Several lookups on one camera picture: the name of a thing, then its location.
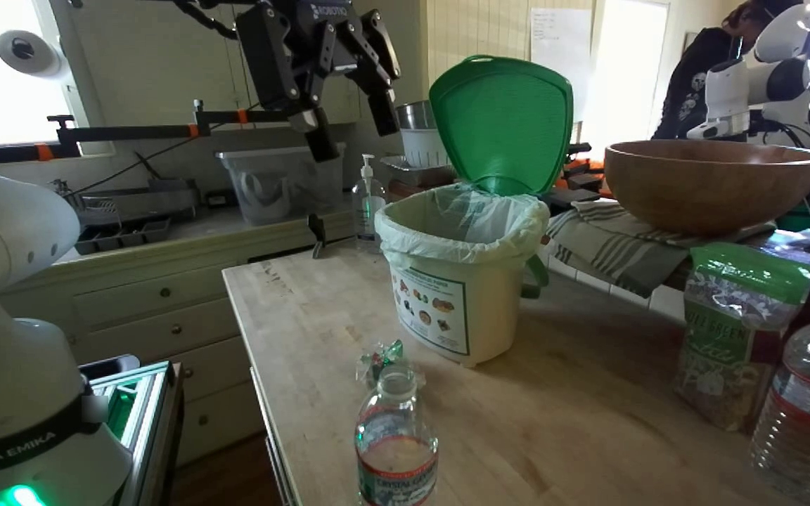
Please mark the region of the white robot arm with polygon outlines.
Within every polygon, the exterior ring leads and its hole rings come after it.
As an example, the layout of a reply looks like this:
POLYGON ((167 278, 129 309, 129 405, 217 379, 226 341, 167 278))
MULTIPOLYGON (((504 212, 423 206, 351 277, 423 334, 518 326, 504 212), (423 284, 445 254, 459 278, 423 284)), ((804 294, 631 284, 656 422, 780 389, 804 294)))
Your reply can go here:
MULTIPOLYGON (((48 271, 82 237, 72 206, 0 174, 0 294, 48 271)), ((0 506, 112 506, 133 452, 106 427, 57 325, 0 305, 0 506)))

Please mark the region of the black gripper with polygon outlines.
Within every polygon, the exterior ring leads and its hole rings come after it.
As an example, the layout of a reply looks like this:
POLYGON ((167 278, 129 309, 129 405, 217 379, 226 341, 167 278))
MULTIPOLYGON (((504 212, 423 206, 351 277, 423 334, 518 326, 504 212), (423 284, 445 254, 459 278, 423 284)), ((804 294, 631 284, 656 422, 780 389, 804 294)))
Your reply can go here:
POLYGON ((317 108, 330 77, 345 77, 363 90, 379 136, 400 129, 397 52, 376 8, 356 15, 351 0, 257 0, 237 17, 237 36, 261 108, 302 114, 317 164, 338 157, 317 108))

